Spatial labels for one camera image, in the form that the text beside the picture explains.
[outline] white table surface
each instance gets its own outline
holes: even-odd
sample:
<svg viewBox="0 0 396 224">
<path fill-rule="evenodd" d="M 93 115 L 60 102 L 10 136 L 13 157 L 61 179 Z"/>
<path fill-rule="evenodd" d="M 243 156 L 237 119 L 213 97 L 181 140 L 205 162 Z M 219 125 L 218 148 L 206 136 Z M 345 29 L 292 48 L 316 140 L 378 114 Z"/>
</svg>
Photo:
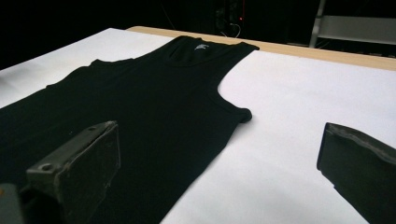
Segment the white table surface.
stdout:
<svg viewBox="0 0 396 224">
<path fill-rule="evenodd" d="M 109 28 L 0 71 L 0 107 L 95 59 L 136 58 L 171 37 Z M 367 223 L 317 170 L 326 122 L 396 147 L 396 72 L 254 51 L 219 92 L 249 108 L 229 144 L 162 224 Z"/>
</svg>

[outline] screw hole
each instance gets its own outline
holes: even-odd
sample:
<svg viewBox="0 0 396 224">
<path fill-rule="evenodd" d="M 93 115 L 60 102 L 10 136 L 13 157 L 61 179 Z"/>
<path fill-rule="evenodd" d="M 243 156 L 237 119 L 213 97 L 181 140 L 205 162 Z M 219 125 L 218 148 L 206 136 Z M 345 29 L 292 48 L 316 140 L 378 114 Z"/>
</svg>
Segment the screw hole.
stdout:
<svg viewBox="0 0 396 224">
<path fill-rule="evenodd" d="M 42 171 L 50 171 L 50 170 L 52 170 L 52 168 L 53 168 L 53 166 L 50 163 L 42 164 L 38 167 L 38 169 L 42 170 Z"/>
</svg>

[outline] table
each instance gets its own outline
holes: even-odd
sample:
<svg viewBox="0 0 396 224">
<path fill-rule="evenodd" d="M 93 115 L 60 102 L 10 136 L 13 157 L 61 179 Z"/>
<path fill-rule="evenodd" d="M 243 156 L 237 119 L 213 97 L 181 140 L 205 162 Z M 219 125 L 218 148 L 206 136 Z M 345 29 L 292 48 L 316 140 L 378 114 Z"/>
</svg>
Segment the table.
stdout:
<svg viewBox="0 0 396 224">
<path fill-rule="evenodd" d="M 396 60 L 149 27 L 108 28 L 0 71 L 0 107 L 95 59 L 144 55 L 177 35 L 261 48 L 219 85 L 249 108 L 228 145 L 197 178 L 167 223 L 367 223 L 316 168 L 326 122 L 396 147 Z"/>
</svg>

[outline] black tank top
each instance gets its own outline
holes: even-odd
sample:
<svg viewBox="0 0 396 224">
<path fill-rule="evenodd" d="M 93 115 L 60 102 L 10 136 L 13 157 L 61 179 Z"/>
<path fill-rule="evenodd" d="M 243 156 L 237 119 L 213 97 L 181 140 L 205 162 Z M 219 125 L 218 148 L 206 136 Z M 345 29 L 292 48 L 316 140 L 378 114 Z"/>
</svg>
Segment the black tank top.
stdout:
<svg viewBox="0 0 396 224">
<path fill-rule="evenodd" d="M 0 183 L 94 124 L 119 124 L 121 167 L 91 223 L 159 223 L 225 148 L 246 108 L 218 93 L 255 46 L 180 36 L 136 59 L 96 60 L 0 109 Z"/>
</svg>

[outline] white logo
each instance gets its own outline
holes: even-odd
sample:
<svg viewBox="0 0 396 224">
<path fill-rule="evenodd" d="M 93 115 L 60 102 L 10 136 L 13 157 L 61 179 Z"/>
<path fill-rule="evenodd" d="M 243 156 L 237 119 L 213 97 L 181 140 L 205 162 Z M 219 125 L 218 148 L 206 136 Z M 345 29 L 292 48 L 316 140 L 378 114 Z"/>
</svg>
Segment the white logo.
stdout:
<svg viewBox="0 0 396 224">
<path fill-rule="evenodd" d="M 201 44 L 201 45 L 198 45 L 194 50 L 196 50 L 196 49 L 207 49 L 207 48 L 209 48 L 208 45 Z"/>
</svg>

